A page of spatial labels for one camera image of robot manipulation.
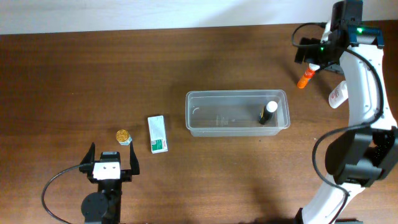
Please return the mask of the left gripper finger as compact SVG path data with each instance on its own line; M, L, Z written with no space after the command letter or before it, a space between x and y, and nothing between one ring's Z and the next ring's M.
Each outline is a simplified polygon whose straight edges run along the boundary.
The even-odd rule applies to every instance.
M81 165L83 164L92 164L95 161L95 143L91 143L91 146L88 150L88 152L86 153L86 155L84 156L84 158L82 159L82 161L80 162Z
M134 152L134 146L133 142L130 142L129 144L129 163L130 163L130 170L129 170L129 175L139 175L140 174L140 167L139 167L139 161L136 156L136 153Z

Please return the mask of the orange tube white cap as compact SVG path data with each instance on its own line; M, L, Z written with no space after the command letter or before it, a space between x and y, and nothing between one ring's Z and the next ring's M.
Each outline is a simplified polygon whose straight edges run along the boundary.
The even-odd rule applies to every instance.
M308 64L306 71L304 72L303 76L300 78L300 80L297 83L297 87L300 89L305 88L319 69L320 69L319 65L315 65L312 63Z

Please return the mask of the white lotion bottle clear cap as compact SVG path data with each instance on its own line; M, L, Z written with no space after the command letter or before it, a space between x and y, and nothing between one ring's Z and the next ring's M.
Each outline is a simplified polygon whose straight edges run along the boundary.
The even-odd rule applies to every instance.
M346 81L343 80L330 94L328 97L329 105L335 109L339 107L348 99L348 89Z

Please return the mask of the dark bottle white cap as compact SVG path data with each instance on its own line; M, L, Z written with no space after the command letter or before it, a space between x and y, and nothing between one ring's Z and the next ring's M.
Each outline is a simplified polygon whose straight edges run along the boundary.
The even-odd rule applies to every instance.
M277 109L278 103L276 101L269 101L259 114L259 123L264 125L270 121Z

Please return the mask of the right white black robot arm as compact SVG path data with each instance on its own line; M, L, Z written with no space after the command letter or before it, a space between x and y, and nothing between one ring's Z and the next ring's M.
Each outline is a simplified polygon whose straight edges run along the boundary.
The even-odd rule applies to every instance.
M325 154L326 175L295 223L336 223L347 204L375 181L385 179L397 164L397 121L388 104L382 60L382 30L362 22L362 1L334 3L322 22L321 39L296 43L296 63L317 72L338 66L348 89L349 123L332 131L336 139Z

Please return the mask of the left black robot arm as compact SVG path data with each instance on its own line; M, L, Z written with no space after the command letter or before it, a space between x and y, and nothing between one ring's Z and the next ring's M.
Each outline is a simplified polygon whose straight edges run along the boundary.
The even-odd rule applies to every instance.
M122 184L131 182L134 175L140 174L139 161L133 143L129 144L129 169L121 168L119 152L102 152L95 160L95 144L80 162L79 171L98 186L97 191L86 196L81 203L81 213L85 223L115 224L121 221Z

